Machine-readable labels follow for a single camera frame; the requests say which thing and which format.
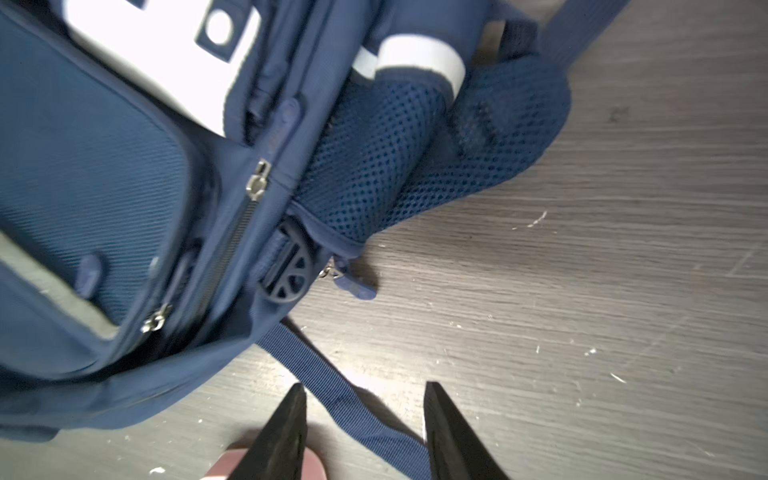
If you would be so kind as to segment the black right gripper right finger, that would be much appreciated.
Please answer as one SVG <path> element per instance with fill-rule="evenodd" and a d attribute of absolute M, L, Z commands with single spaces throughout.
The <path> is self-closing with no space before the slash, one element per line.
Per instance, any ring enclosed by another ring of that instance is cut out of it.
<path fill-rule="evenodd" d="M 440 383 L 426 383 L 424 411 L 433 479 L 509 480 Z"/>

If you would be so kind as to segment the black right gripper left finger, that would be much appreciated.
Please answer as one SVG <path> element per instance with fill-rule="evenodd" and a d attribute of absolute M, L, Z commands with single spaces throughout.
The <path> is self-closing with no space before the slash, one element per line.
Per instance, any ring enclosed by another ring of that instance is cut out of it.
<path fill-rule="evenodd" d="M 296 453 L 299 462 L 306 446 L 306 392 L 295 383 L 248 450 L 268 451 L 269 456 Z M 229 479 L 229 480 L 299 480 L 299 479 Z"/>

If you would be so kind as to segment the navy blue student backpack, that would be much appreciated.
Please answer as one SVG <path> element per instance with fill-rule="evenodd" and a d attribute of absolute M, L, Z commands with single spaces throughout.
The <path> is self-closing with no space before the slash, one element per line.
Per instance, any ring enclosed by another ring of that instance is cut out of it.
<path fill-rule="evenodd" d="M 168 408 L 252 345 L 351 438 L 433 479 L 288 314 L 374 234 L 508 181 L 623 10 L 567 1 L 5 1 L 1 435 Z"/>

